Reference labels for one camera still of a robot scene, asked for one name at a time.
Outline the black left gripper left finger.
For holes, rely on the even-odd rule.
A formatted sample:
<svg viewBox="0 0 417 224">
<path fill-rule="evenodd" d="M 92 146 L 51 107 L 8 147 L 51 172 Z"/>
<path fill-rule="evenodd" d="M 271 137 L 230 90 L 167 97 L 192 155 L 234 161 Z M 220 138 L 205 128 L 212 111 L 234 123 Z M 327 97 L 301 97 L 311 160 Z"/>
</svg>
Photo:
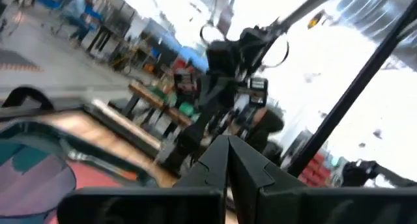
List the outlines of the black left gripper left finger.
<svg viewBox="0 0 417 224">
<path fill-rule="evenodd" d="M 204 155 L 172 188 L 82 188 L 58 205 L 59 224 L 225 224 L 227 158 Z"/>
</svg>

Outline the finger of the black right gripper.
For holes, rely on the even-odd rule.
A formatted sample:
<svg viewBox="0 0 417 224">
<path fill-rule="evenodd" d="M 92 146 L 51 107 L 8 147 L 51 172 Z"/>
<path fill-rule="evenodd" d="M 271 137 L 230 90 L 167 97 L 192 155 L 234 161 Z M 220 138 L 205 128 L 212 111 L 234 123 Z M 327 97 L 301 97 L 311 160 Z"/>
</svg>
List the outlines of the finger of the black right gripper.
<svg viewBox="0 0 417 224">
<path fill-rule="evenodd" d="M 178 172 L 185 159 L 195 152 L 201 144 L 206 125 L 210 118 L 198 118 L 198 120 L 185 127 L 181 131 L 176 141 L 170 145 L 170 148 L 162 151 L 162 156 L 158 158 L 158 164 L 173 172 Z"/>
</svg>

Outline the silver fork orange handle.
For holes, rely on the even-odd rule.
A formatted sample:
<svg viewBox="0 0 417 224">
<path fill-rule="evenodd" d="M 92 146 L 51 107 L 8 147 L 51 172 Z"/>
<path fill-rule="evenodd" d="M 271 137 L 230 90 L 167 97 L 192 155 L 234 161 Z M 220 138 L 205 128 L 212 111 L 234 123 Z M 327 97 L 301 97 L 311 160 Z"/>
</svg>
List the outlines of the silver fork orange handle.
<svg viewBox="0 0 417 224">
<path fill-rule="evenodd" d="M 90 156 L 90 155 L 86 155 L 83 154 L 81 152 L 78 152 L 77 150 L 74 149 L 69 149 L 66 150 L 66 154 L 67 156 L 71 159 L 71 160 L 75 160 L 75 161 L 89 161 L 99 167 L 102 167 L 104 169 L 107 169 L 108 171 L 111 171 L 127 180 L 136 180 L 137 179 L 137 175 L 135 172 L 131 172 L 131 171 L 125 171 L 123 169 L 120 169 L 104 160 L 95 158 L 94 156 Z"/>
</svg>

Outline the cluttered wooden workbench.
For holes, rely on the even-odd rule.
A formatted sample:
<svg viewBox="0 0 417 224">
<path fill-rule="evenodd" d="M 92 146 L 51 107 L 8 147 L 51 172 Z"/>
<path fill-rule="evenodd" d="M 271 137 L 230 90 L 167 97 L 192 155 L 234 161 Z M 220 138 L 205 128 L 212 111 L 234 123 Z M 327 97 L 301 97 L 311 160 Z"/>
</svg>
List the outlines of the cluttered wooden workbench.
<svg viewBox="0 0 417 224">
<path fill-rule="evenodd" d="M 192 123 L 192 121 L 187 116 L 183 115 L 178 109 L 174 107 L 168 107 L 160 97 L 152 93 L 148 88 L 146 88 L 146 86 L 138 82 L 132 82 L 129 84 L 128 88 L 134 95 L 146 100 L 156 109 L 164 109 L 164 113 L 168 115 L 173 122 L 179 124 L 180 126 L 186 127 Z"/>
</svg>

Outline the black room equipment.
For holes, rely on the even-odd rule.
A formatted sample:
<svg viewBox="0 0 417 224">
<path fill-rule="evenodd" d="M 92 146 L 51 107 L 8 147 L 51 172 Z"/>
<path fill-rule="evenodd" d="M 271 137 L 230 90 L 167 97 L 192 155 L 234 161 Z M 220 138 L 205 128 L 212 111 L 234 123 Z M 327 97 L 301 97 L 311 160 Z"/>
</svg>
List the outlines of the black room equipment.
<svg viewBox="0 0 417 224">
<path fill-rule="evenodd" d="M 341 187 L 362 187 L 368 180 L 374 180 L 379 175 L 395 188 L 417 187 L 417 182 L 398 175 L 376 161 L 364 160 L 352 161 L 344 165 L 341 172 Z"/>
</svg>

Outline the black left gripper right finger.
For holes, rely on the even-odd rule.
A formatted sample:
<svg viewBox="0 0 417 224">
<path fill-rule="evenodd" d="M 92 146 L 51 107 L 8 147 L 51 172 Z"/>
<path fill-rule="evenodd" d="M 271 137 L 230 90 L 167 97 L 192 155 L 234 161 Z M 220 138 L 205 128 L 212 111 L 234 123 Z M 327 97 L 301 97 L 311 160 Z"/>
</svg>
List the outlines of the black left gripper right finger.
<svg viewBox="0 0 417 224">
<path fill-rule="evenodd" d="M 417 224 L 417 188 L 309 188 L 240 138 L 229 138 L 240 224 Z"/>
</svg>

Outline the black mat orange striped edge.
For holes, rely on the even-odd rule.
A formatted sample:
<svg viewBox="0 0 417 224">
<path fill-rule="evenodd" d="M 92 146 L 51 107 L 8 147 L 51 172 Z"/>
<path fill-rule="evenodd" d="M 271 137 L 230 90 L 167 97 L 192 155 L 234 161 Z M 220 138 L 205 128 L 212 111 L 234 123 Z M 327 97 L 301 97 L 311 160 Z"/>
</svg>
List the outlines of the black mat orange striped edge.
<svg viewBox="0 0 417 224">
<path fill-rule="evenodd" d="M 0 70 L 42 72 L 34 62 L 10 50 L 0 49 Z"/>
</svg>

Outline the red storage bins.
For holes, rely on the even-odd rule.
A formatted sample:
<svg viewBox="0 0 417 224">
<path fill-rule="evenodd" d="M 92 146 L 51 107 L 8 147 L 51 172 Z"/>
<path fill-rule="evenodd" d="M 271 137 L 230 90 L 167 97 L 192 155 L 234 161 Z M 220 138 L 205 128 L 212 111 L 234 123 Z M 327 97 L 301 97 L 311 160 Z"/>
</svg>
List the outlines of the red storage bins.
<svg viewBox="0 0 417 224">
<path fill-rule="evenodd" d="M 331 170 L 324 166 L 325 157 L 316 153 L 298 176 L 299 181 L 313 188 L 327 187 Z"/>
</svg>

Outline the dark workbench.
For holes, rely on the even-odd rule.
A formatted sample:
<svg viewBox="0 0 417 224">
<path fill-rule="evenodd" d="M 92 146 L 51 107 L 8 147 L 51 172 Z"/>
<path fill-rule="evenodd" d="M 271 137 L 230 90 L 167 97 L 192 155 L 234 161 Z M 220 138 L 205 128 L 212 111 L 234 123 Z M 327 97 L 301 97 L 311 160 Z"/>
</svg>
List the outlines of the dark workbench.
<svg viewBox="0 0 417 224">
<path fill-rule="evenodd" d="M 95 58 L 96 55 L 93 54 L 93 51 L 101 53 L 113 36 L 122 40 L 131 27 L 135 15 L 136 11 L 128 5 L 121 8 L 102 10 L 102 24 L 92 42 L 87 47 L 87 54 L 91 58 Z"/>
</svg>

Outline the silver ventilation duct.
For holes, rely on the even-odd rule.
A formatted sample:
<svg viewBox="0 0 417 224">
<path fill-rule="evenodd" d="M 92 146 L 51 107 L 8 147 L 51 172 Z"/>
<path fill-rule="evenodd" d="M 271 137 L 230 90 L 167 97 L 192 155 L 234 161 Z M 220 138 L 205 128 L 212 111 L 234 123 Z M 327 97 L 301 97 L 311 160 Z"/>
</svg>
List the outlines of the silver ventilation duct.
<svg viewBox="0 0 417 224">
<path fill-rule="evenodd" d="M 413 0 L 337 0 L 332 14 L 338 21 L 379 44 Z M 417 72 L 417 19 L 400 34 L 393 56 Z"/>
</svg>

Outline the dark green plastic tray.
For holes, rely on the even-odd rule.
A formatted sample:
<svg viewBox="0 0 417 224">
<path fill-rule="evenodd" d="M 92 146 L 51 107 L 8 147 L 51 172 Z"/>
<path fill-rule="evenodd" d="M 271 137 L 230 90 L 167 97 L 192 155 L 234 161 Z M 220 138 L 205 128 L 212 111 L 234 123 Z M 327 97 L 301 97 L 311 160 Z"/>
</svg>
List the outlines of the dark green plastic tray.
<svg viewBox="0 0 417 224">
<path fill-rule="evenodd" d="M 74 149 L 83 154 L 104 160 L 125 171 L 135 172 L 138 184 L 134 185 L 132 182 L 128 182 L 122 186 L 155 187 L 157 185 L 155 178 L 141 167 L 49 124 L 34 120 L 15 121 L 7 124 L 0 130 L 0 141 L 1 140 L 23 143 L 30 147 L 43 150 L 44 152 L 52 153 L 64 161 L 75 161 L 71 160 L 66 154 L 66 150 Z M 76 162 L 83 162 L 87 165 L 104 169 L 89 161 Z"/>
</svg>

